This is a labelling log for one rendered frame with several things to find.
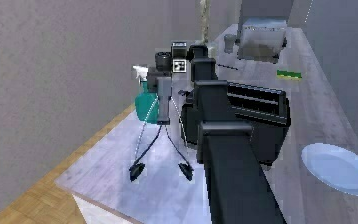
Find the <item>silver box appliance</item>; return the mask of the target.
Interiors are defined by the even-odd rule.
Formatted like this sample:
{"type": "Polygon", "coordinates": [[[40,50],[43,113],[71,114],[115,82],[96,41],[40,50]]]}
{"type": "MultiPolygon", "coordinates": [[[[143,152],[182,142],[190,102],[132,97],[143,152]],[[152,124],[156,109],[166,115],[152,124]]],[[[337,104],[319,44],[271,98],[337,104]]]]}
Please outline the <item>silver box appliance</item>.
{"type": "Polygon", "coordinates": [[[241,28],[238,58],[276,64],[286,47],[287,21],[280,18],[247,19],[241,28]]]}

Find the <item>white kitchen counter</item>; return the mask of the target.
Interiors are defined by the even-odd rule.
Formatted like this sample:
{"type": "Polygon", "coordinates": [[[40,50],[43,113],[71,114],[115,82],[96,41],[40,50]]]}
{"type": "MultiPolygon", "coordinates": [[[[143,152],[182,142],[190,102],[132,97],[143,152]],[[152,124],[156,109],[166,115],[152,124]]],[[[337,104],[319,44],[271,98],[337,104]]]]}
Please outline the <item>white kitchen counter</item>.
{"type": "MultiPolygon", "coordinates": [[[[358,139],[303,31],[290,28],[277,66],[238,60],[220,53],[221,78],[282,89],[291,101],[292,125],[279,159],[266,176],[288,224],[358,224],[358,197],[322,183],[308,172],[302,149],[313,143],[337,145],[358,155],[358,139]],[[301,79],[277,77],[277,70],[300,72],[301,79]]],[[[211,224],[204,168],[194,166],[187,181],[177,164],[179,128],[162,131],[143,157],[145,168],[133,182],[129,168],[158,132],[134,111],[92,146],[56,181],[70,192],[87,224],[211,224]]]]}

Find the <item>grey cup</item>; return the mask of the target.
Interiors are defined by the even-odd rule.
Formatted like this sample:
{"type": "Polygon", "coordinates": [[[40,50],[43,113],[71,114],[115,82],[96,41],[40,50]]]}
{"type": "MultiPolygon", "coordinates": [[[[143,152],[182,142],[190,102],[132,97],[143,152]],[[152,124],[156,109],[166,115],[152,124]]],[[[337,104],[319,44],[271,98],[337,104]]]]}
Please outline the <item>grey cup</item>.
{"type": "Polygon", "coordinates": [[[233,47],[235,45],[236,36],[234,34],[225,34],[224,35],[224,52],[232,53],[233,47]]]}

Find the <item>black toaster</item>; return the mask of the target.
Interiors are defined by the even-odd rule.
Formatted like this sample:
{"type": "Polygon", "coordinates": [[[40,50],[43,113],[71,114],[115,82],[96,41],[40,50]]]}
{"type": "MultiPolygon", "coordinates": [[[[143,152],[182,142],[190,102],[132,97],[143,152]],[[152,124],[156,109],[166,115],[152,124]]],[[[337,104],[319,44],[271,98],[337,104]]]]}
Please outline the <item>black toaster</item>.
{"type": "Polygon", "coordinates": [[[242,83],[228,82],[224,96],[237,119],[253,126],[252,148],[260,164],[271,166],[277,159],[291,125],[290,102],[286,92],[242,83]]]}

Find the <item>thin black knife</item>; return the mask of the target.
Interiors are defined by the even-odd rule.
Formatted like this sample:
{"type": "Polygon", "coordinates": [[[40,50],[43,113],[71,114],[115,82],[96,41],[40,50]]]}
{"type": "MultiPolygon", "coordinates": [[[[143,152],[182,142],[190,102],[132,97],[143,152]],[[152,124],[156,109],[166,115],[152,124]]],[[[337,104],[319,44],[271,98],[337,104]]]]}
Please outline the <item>thin black knife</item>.
{"type": "Polygon", "coordinates": [[[223,67],[223,68],[227,68],[227,69],[239,71],[239,69],[236,68],[236,67],[232,67],[232,66],[228,66],[228,65],[223,65],[223,64],[216,64],[216,65],[217,65],[218,67],[223,67]]]}

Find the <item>teal spray dispenser bottle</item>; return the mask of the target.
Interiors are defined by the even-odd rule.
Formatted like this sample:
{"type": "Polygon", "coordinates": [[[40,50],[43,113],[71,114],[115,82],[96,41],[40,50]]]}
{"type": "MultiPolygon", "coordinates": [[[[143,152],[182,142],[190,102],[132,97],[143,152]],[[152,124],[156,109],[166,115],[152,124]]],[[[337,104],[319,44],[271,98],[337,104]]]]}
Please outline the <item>teal spray dispenser bottle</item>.
{"type": "Polygon", "coordinates": [[[140,121],[146,121],[150,124],[157,123],[159,102],[157,94],[151,93],[147,86],[148,68],[145,66],[134,65],[136,79],[139,81],[140,92],[135,98],[135,109],[140,121]]]}

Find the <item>beige house plant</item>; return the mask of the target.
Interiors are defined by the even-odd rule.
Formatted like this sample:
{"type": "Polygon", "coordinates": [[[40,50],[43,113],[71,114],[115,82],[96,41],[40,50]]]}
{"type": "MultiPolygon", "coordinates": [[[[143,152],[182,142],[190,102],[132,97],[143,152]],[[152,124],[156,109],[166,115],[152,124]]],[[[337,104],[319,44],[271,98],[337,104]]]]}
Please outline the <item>beige house plant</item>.
{"type": "Polygon", "coordinates": [[[209,42],[209,16],[210,0],[200,0],[201,40],[204,44],[209,42]]]}

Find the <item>green sponge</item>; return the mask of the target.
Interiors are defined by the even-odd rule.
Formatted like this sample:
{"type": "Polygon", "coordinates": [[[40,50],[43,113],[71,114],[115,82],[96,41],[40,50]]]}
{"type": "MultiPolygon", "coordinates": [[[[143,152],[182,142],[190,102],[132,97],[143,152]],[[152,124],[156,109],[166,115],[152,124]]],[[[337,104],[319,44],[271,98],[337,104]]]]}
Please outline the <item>green sponge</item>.
{"type": "Polygon", "coordinates": [[[292,78],[292,79],[301,79],[302,75],[300,72],[292,72],[286,70],[277,70],[276,72],[277,77],[283,78],[292,78]]]}

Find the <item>white plate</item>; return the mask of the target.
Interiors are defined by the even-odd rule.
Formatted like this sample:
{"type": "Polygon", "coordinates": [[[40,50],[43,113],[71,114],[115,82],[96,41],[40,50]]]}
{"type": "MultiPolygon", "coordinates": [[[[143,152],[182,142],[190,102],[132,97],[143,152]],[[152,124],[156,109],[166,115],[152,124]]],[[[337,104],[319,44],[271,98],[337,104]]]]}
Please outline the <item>white plate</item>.
{"type": "Polygon", "coordinates": [[[307,170],[327,186],[358,196],[358,155],[346,148],[313,143],[301,151],[307,170]]]}

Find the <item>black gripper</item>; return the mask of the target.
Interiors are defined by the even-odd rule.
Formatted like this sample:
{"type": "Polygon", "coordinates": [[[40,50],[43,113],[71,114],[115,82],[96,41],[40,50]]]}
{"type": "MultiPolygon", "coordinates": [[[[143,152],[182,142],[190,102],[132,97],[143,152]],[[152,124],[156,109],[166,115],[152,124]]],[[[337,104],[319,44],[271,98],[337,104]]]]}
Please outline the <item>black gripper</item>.
{"type": "MultiPolygon", "coordinates": [[[[155,54],[155,66],[150,67],[147,73],[147,88],[150,93],[156,93],[158,97],[158,125],[169,125],[169,102],[172,97],[172,56],[170,52],[157,52],[155,54]]],[[[135,159],[133,164],[129,168],[130,181],[135,181],[145,168],[145,164],[142,162],[143,157],[150,151],[156,140],[158,139],[162,127],[159,127],[158,132],[148,147],[135,159]]],[[[182,174],[188,181],[193,179],[193,167],[187,158],[179,151],[178,147],[174,144],[172,138],[167,132],[167,138],[173,145],[177,154],[182,158],[182,162],[178,164],[182,174]]]]}

